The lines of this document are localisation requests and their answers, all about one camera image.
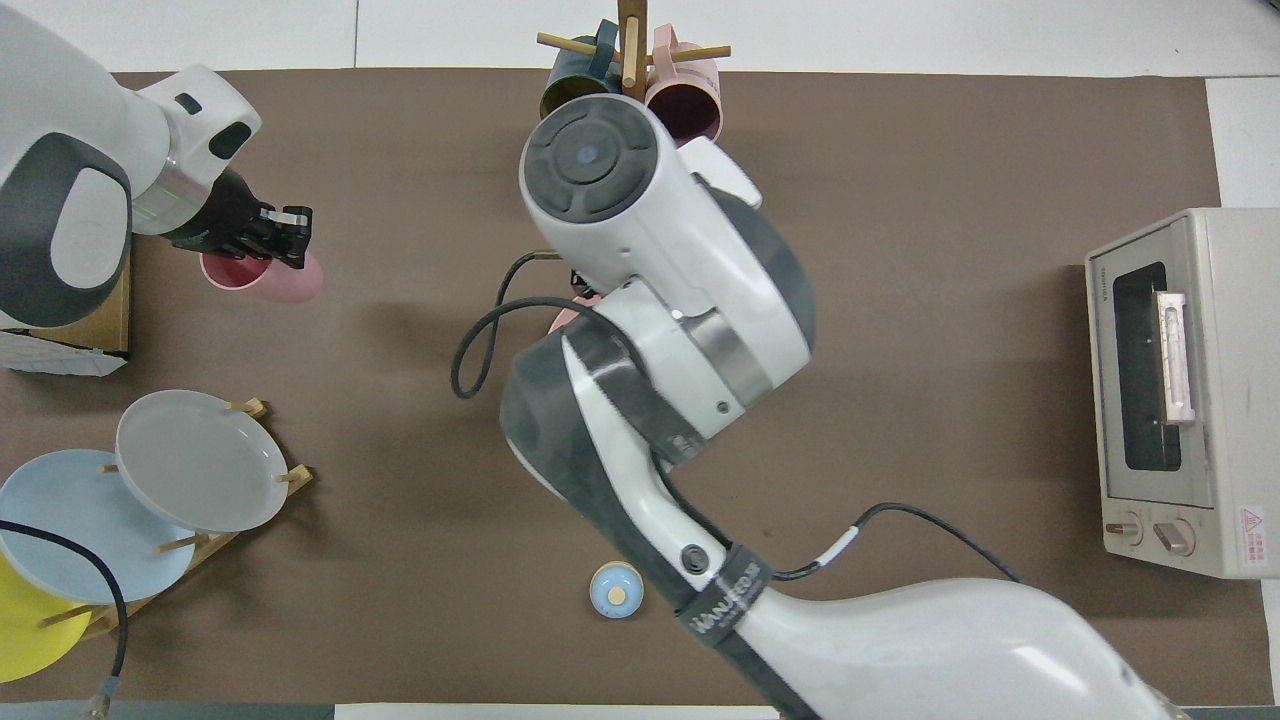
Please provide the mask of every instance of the light blue plate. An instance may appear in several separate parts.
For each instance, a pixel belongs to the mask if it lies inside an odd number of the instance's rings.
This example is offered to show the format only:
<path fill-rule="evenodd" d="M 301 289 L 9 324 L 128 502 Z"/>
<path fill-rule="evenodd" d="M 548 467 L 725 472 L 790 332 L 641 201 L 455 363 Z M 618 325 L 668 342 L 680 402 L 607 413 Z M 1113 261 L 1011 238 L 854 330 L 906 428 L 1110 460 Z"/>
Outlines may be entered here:
<path fill-rule="evenodd" d="M 614 620 L 630 618 L 644 600 L 644 582 L 631 565 L 605 562 L 591 578 L 591 605 L 595 611 Z"/>
<path fill-rule="evenodd" d="M 60 450 L 14 470 L 0 486 L 0 519 L 32 525 L 83 544 L 106 562 L 125 602 L 151 597 L 178 582 L 195 553 L 192 546 L 155 553 L 155 547 L 191 537 L 191 530 L 148 511 L 101 450 Z M 110 605 L 111 592 L 93 565 L 74 552 L 0 532 L 0 551 L 40 589 L 90 605 Z"/>

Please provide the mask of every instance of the warning label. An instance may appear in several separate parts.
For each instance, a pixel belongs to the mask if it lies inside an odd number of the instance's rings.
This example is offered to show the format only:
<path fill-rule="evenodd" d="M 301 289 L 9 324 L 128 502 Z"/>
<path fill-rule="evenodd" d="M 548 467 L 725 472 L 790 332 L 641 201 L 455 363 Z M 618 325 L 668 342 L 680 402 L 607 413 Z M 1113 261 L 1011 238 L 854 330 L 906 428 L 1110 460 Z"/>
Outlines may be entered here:
<path fill-rule="evenodd" d="M 1240 533 L 1244 551 L 1244 565 L 1267 564 L 1267 528 L 1262 523 L 1262 506 L 1240 507 Z"/>

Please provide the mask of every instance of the small blue bowl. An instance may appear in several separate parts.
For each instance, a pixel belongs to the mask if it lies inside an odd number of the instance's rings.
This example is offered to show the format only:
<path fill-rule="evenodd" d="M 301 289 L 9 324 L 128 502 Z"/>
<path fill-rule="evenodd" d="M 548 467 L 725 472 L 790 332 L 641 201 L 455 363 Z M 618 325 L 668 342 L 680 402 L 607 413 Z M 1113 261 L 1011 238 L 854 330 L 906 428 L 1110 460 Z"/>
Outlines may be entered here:
<path fill-rule="evenodd" d="M 591 577 L 591 605 L 605 618 L 628 618 L 644 600 L 644 580 L 631 565 L 605 562 Z"/>

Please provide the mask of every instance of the yellow plate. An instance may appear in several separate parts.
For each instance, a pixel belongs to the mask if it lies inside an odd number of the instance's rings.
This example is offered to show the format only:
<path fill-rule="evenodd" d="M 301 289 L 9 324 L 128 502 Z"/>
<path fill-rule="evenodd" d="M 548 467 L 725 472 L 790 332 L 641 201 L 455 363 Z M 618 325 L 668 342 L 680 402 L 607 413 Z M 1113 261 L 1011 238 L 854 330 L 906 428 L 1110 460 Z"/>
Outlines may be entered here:
<path fill-rule="evenodd" d="M 47 628 L 37 623 L 79 605 L 32 585 L 0 555 L 0 683 L 38 673 L 67 655 L 84 634 L 92 612 Z"/>

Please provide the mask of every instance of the toaster oven knob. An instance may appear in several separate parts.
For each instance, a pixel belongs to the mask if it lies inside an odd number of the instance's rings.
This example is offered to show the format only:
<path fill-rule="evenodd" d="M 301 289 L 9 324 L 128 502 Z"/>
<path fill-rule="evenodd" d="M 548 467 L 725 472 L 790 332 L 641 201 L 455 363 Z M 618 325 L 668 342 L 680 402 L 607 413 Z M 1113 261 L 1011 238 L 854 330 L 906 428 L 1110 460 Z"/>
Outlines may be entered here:
<path fill-rule="evenodd" d="M 1120 536 L 1129 541 L 1129 544 L 1142 543 L 1142 519 L 1134 512 L 1125 512 L 1119 523 L 1106 523 L 1102 529 L 1111 536 Z"/>
<path fill-rule="evenodd" d="M 1171 555 L 1185 557 L 1196 552 L 1196 530 L 1187 520 L 1178 519 L 1172 523 L 1156 523 L 1151 529 L 1160 538 L 1160 544 L 1165 546 L 1165 550 Z"/>

